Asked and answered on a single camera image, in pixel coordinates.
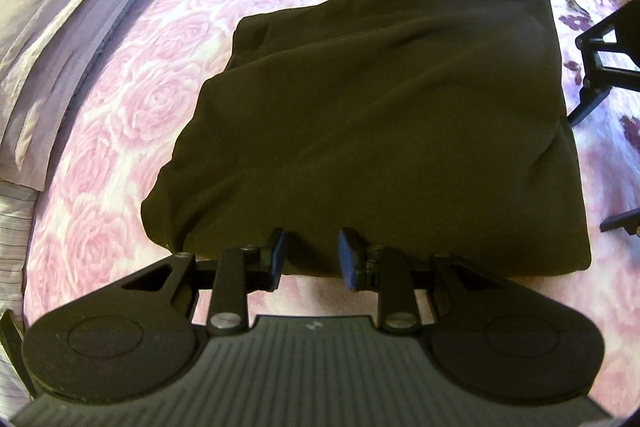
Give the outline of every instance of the bed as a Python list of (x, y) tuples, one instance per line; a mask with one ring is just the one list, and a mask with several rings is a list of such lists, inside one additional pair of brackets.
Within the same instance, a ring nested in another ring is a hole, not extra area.
[[(203, 81), (225, 67), (238, 21), (325, 0), (126, 1), (127, 9), (71, 89), (74, 95), (46, 156), (44, 185), (30, 188), (31, 200), (34, 194), (37, 200), (22, 288), (26, 327), (167, 256), (146, 237), (140, 204), (190, 121)], [(575, 38), (616, 5), (612, 0), (551, 1), (562, 51), (562, 87), (571, 111), (582, 83)], [(624, 57), (609, 60), (632, 67)], [(574, 131), (591, 267), (518, 282), (598, 325), (606, 358), (591, 397), (612, 415), (624, 416), (640, 405), (640, 240), (623, 231), (600, 233), (598, 227), (605, 217), (638, 206), (640, 98), (614, 90)], [(203, 321), (205, 301), (200, 300), (194, 322)], [(15, 295), (13, 302), (14, 307), (22, 304)], [(424, 299), (420, 302), (426, 314)], [(374, 315), (376, 307), (374, 295), (352, 295), (341, 281), (295, 276), (283, 277), (276, 293), (252, 294), (249, 303), (252, 317)], [(5, 395), (0, 416), (9, 417), (29, 398), (10, 368), (0, 369), (0, 393)]]

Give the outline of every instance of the pink floral bedsheet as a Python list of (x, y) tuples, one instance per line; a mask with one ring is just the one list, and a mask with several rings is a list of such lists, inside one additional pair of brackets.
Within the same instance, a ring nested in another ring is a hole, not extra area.
[[(203, 81), (225, 67), (236, 24), (246, 15), (323, 1), (137, 1), (90, 75), (75, 121), (61, 131), (68, 140), (36, 207), (28, 323), (167, 256), (146, 238), (140, 203), (170, 159)], [(616, 7), (612, 0), (552, 4), (571, 110), (582, 79), (574, 39)], [(565, 277), (521, 280), (585, 313), (604, 332), (606, 359), (592, 397), (614, 415), (640, 405), (640, 239), (600, 233), (598, 224), (638, 206), (639, 129), (640, 100), (625, 91), (613, 92), (575, 129), (593, 264)], [(375, 315), (375, 305), (373, 295), (351, 295), (340, 281), (303, 277), (284, 277), (276, 293), (250, 296), (252, 315)], [(205, 311), (199, 306), (195, 320), (202, 322)]]

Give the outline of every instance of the gray ribbed panel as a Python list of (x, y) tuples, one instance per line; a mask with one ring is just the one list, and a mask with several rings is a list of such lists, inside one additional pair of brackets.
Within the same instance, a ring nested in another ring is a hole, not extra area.
[[(321, 328), (308, 326), (321, 323)], [(369, 317), (260, 317), (210, 341), (180, 381), (111, 407), (37, 399), (16, 427), (577, 427), (606, 415), (587, 397), (499, 405), (455, 387), (412, 338)]]

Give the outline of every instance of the striped fabric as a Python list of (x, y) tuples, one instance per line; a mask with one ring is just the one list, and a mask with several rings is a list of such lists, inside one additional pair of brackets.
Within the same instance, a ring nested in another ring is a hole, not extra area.
[[(22, 325), (22, 269), (27, 256), (31, 218), (38, 192), (0, 180), (0, 316), (14, 311)], [(19, 411), (29, 393), (0, 346), (0, 417)]]

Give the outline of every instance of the dark folded cloth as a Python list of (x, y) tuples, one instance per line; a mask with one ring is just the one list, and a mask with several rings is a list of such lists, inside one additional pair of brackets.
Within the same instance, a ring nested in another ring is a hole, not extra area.
[(329, 0), (243, 18), (142, 204), (214, 259), (294, 234), (285, 273), (338, 276), (353, 227), (506, 276), (591, 262), (549, 0)]

